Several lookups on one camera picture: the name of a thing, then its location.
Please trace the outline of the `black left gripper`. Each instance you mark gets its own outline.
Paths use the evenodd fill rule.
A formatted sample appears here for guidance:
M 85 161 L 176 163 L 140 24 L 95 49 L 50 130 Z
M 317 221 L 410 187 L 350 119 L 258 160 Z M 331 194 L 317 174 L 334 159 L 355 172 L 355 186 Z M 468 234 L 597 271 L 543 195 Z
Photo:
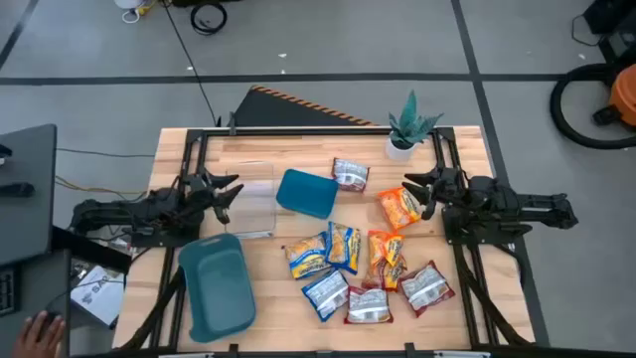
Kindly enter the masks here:
M 244 185 L 238 184 L 232 189 L 221 190 L 237 179 L 239 179 L 237 174 L 218 176 L 207 169 L 203 169 L 202 174 L 188 176 L 187 184 L 190 186 L 190 191 L 176 209 L 174 219 L 180 225 L 201 225 L 206 216 L 205 212 L 212 208 L 218 221 L 228 224 L 230 222 L 228 208 Z

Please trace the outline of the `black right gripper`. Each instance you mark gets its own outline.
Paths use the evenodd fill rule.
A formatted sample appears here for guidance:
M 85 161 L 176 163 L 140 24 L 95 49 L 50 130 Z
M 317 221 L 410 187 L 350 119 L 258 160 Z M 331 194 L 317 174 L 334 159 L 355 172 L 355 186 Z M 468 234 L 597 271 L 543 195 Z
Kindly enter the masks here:
M 433 167 L 426 173 L 407 173 L 401 185 L 425 209 L 423 220 L 429 220 L 437 203 L 459 205 L 466 195 L 465 172 L 461 169 Z

